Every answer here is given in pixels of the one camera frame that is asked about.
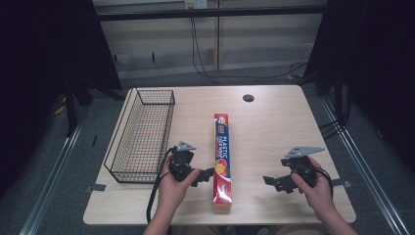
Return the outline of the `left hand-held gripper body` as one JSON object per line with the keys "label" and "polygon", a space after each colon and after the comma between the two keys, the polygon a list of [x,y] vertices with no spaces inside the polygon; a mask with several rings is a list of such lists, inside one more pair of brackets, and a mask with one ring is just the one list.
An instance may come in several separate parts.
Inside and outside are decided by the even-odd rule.
{"label": "left hand-held gripper body", "polygon": [[180,141],[173,148],[172,156],[168,163],[168,168],[176,181],[183,181],[192,171],[190,163],[193,159],[195,147]]}

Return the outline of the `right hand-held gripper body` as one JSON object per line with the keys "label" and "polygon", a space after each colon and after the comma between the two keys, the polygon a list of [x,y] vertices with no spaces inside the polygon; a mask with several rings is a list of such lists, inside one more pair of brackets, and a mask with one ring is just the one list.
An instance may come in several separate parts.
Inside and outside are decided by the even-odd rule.
{"label": "right hand-held gripper body", "polygon": [[309,159],[309,155],[324,151],[323,147],[294,146],[281,160],[282,166],[287,166],[291,173],[298,174],[308,186],[316,184],[317,172]]}

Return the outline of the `long plastic wrap box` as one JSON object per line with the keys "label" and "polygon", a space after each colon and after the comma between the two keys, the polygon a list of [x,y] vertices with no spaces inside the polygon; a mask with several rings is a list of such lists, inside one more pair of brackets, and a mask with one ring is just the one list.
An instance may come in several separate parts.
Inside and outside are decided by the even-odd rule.
{"label": "long plastic wrap box", "polygon": [[228,212],[232,207],[230,139],[227,114],[214,115],[213,208]]}

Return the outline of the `black wire basket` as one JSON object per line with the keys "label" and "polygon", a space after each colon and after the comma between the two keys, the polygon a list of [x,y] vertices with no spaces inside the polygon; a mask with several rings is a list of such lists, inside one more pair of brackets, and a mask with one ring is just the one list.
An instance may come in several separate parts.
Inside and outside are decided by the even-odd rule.
{"label": "black wire basket", "polygon": [[172,90],[128,91],[104,167],[118,183],[154,183],[167,151],[175,97]]}

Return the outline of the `person's left hand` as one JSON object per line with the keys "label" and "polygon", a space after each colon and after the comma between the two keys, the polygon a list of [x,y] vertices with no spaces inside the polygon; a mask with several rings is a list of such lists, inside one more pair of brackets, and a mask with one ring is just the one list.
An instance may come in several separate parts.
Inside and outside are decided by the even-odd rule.
{"label": "person's left hand", "polygon": [[168,168],[170,159],[171,155],[168,155],[162,169],[159,186],[157,212],[161,214],[174,214],[183,202],[187,189],[200,175],[200,170],[196,168],[184,180],[176,181]]}

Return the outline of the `person's right hand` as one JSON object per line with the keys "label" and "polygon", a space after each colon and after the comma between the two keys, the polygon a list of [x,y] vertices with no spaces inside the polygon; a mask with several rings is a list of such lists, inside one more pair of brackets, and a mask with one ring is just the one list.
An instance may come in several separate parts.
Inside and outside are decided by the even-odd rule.
{"label": "person's right hand", "polygon": [[293,173],[291,178],[306,197],[316,216],[328,215],[335,209],[329,181],[321,173],[317,173],[314,187],[310,187],[296,173]]}

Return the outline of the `grey tape piece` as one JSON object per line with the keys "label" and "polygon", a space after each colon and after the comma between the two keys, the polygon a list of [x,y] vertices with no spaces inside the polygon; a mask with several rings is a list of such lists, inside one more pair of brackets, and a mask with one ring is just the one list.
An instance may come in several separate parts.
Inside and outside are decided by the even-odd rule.
{"label": "grey tape piece", "polygon": [[344,186],[345,188],[351,187],[352,184],[349,180],[342,180],[340,178],[332,180],[333,186]]}
{"label": "grey tape piece", "polygon": [[106,189],[106,185],[104,184],[93,184],[87,185],[84,189],[86,193],[91,194],[93,191],[103,192]]}

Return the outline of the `black stand leg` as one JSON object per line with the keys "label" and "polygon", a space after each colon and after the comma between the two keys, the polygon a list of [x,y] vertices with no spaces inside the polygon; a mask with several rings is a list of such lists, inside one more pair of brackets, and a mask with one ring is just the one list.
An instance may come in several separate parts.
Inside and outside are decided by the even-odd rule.
{"label": "black stand leg", "polygon": [[73,93],[71,91],[70,82],[67,80],[65,84],[65,96],[66,96],[66,106],[67,106],[67,114],[68,114],[68,134],[67,137],[70,137],[72,133],[75,131],[77,126],[76,121],[76,113],[73,101]]}

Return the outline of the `black curtain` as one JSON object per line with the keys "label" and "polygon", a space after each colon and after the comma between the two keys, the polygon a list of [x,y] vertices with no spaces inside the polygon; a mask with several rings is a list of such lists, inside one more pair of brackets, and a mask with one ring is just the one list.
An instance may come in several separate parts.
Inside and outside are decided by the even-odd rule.
{"label": "black curtain", "polygon": [[415,0],[327,0],[305,76],[337,78],[415,171]]}
{"label": "black curtain", "polygon": [[92,0],[0,0],[0,198],[58,96],[120,87]]}

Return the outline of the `black horizontal bar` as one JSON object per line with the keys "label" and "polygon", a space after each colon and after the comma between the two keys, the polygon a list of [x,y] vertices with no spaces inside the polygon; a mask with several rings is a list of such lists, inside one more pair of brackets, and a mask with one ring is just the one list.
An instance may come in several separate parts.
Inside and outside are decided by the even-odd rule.
{"label": "black horizontal bar", "polygon": [[240,17],[240,16],[269,16],[269,15],[302,15],[322,14],[328,11],[327,6],[289,6],[269,8],[225,8],[201,10],[171,10],[151,12],[100,13],[100,21],[134,21],[161,20],[182,18],[211,18],[211,17]]}

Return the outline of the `metal floor rail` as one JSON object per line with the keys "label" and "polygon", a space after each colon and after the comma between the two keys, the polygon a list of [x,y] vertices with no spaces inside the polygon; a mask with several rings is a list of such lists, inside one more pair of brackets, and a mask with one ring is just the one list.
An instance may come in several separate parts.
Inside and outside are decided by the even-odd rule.
{"label": "metal floor rail", "polygon": [[81,129],[82,125],[78,124],[71,135],[66,138],[65,144],[60,154],[58,155],[52,171],[36,203],[34,204],[27,219],[25,220],[19,235],[36,235],[43,217],[48,209],[48,206],[52,200],[54,191],[56,190],[62,173],[67,165],[67,161],[72,152],[72,149],[76,144]]}
{"label": "metal floor rail", "polygon": [[341,127],[339,124],[338,119],[335,117],[335,108],[332,103],[326,97],[321,98],[321,103],[328,117],[334,123],[336,133],[340,136],[372,197],[378,205],[378,208],[392,229],[392,233],[394,235],[410,235],[409,227],[405,224],[402,216],[392,203],[390,197],[387,195],[378,179],[375,177],[375,174],[356,146],[347,128],[345,126]]}

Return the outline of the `white wall outlet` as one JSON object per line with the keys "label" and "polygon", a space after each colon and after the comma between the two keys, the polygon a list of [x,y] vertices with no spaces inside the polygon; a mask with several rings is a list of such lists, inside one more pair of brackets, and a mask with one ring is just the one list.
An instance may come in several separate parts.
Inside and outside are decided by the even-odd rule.
{"label": "white wall outlet", "polygon": [[184,0],[184,4],[187,10],[208,8],[208,0]]}

